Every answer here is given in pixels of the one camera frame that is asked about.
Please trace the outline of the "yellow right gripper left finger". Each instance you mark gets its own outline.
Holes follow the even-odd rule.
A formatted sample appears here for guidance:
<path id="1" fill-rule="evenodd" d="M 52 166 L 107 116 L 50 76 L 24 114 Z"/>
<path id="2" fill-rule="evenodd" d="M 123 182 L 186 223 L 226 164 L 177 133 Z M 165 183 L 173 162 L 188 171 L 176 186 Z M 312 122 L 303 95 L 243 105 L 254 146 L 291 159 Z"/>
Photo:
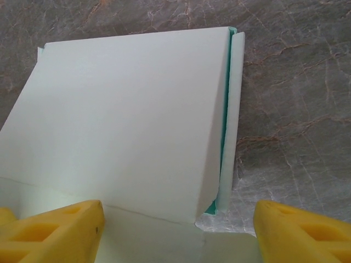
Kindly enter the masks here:
<path id="1" fill-rule="evenodd" d="M 104 226 L 99 200 L 24 219 L 0 207 L 0 263 L 95 263 Z"/>

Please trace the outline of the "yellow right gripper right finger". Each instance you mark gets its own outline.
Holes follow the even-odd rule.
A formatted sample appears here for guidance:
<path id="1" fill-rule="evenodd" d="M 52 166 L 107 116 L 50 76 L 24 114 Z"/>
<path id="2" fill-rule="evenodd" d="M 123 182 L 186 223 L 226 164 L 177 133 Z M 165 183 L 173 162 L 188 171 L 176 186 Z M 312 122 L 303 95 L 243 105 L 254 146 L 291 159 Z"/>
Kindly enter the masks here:
<path id="1" fill-rule="evenodd" d="M 351 224 L 274 201 L 253 216 L 264 263 L 351 263 Z"/>

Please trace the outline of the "mint green paper box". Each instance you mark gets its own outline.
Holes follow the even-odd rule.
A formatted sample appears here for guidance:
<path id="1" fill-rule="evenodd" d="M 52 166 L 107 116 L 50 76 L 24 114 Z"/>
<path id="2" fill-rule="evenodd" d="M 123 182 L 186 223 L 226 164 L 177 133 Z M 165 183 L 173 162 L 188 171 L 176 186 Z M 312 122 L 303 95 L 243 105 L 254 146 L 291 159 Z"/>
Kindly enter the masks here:
<path id="1" fill-rule="evenodd" d="M 262 263 L 229 208 L 245 34 L 233 27 L 52 42 L 0 129 L 0 207 L 105 214 L 96 263 Z"/>

